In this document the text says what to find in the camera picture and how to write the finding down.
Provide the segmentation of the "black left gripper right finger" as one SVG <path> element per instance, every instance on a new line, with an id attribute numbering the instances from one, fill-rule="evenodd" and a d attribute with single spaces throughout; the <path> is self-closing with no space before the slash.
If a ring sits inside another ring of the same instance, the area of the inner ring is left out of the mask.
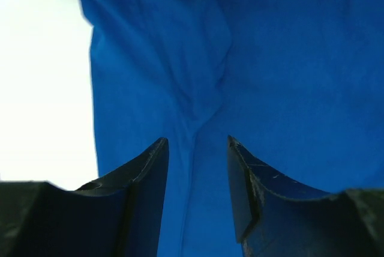
<path id="1" fill-rule="evenodd" d="M 328 193 L 295 181 L 227 140 L 236 241 L 244 256 L 383 255 L 383 191 Z"/>

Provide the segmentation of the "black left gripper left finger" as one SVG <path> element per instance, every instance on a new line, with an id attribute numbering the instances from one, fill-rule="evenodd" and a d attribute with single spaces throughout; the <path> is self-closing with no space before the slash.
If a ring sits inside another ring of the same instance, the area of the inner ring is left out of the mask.
<path id="1" fill-rule="evenodd" d="M 2 256 L 156 256 L 169 164 L 160 138 L 77 190 L 1 183 Z"/>

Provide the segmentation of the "blue t shirt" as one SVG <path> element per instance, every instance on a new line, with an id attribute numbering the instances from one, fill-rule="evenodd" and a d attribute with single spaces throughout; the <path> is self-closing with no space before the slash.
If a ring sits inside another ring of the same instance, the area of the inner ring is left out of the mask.
<path id="1" fill-rule="evenodd" d="M 80 1 L 100 175 L 169 140 L 159 256 L 241 255 L 230 135 L 320 190 L 383 186 L 383 0 Z"/>

